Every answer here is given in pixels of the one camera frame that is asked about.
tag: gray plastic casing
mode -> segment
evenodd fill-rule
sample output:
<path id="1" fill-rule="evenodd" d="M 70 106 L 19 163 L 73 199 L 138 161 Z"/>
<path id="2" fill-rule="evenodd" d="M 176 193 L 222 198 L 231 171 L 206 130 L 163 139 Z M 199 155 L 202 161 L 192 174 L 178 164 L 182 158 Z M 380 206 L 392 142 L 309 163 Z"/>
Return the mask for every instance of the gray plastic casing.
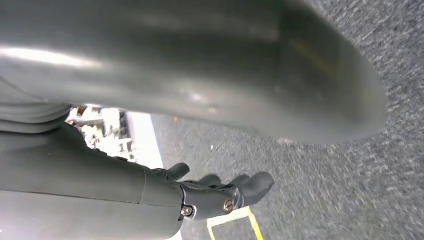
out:
<path id="1" fill-rule="evenodd" d="M 181 228 L 182 190 L 89 149 L 76 128 L 0 134 L 1 240 L 155 240 Z"/>

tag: metal screw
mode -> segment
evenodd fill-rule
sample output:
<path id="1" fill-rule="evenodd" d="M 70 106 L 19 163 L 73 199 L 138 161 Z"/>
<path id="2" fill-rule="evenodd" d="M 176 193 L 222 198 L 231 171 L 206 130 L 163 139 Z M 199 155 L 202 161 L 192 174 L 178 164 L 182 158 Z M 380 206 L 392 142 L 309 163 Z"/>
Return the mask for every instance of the metal screw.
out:
<path id="1" fill-rule="evenodd" d="M 181 215 L 188 217 L 193 213 L 193 208 L 189 206 L 183 206 L 181 210 Z"/>
<path id="2" fill-rule="evenodd" d="M 226 213 L 226 214 L 231 213 L 234 210 L 234 205 L 235 205 L 234 199 L 229 198 L 229 199 L 225 200 L 224 207 L 223 207 L 224 213 Z"/>

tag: gray prosthetic limb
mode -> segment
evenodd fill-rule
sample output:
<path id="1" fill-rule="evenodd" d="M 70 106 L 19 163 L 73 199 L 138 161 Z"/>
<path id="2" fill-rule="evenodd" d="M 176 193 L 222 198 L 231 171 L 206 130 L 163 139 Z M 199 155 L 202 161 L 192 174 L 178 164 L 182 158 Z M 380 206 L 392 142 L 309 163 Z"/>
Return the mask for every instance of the gray prosthetic limb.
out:
<path id="1" fill-rule="evenodd" d="M 221 216 L 257 203 L 267 173 L 222 184 L 176 182 L 185 164 L 148 169 L 88 148 L 63 124 L 42 134 L 0 134 L 0 230 L 5 240 L 167 239 L 184 219 Z"/>

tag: yellow floor marking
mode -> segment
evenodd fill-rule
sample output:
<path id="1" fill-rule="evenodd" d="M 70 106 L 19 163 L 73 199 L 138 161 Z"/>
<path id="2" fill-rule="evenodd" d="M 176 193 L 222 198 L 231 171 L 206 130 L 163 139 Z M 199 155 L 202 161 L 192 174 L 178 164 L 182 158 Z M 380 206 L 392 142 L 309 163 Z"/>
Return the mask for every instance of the yellow floor marking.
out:
<path id="1" fill-rule="evenodd" d="M 234 210 L 232 213 L 225 216 L 217 216 L 217 217 L 208 219 L 207 229 L 209 231 L 210 239 L 216 240 L 214 232 L 212 231 L 212 227 L 226 224 L 228 222 L 238 220 L 238 219 L 243 219 L 243 218 L 249 218 L 250 224 L 253 228 L 256 238 L 258 240 L 264 240 L 264 237 L 262 236 L 262 233 L 261 233 L 261 229 L 259 228 L 258 222 L 256 221 L 256 217 L 252 213 L 250 207 L 244 207 L 241 209 Z"/>

